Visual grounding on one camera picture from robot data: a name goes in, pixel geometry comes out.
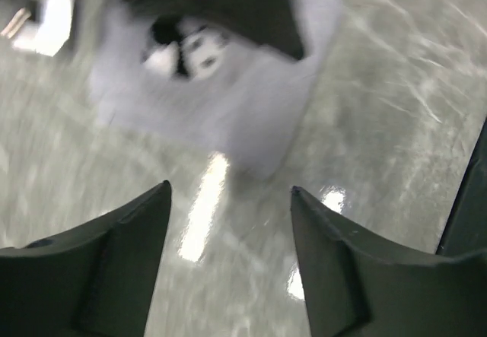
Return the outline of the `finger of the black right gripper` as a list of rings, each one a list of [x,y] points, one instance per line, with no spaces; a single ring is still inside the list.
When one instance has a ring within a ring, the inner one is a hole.
[[[123,0],[136,15],[200,17],[295,60],[304,58],[291,0]]]

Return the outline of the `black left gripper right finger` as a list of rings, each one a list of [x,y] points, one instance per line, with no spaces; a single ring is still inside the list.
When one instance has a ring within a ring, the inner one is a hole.
[[[388,240],[291,191],[313,336],[484,336],[486,254],[445,257]]]

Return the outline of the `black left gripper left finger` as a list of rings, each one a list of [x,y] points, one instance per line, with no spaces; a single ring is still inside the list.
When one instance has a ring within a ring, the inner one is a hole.
[[[142,336],[170,220],[157,184],[62,233],[1,251],[3,336]]]

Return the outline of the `grey towel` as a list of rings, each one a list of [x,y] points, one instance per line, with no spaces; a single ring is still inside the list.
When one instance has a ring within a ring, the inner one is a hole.
[[[153,17],[107,6],[90,96],[98,121],[225,154],[258,176],[279,167],[339,24],[339,0],[291,0],[305,56],[295,61],[186,17],[182,43],[157,43]]]

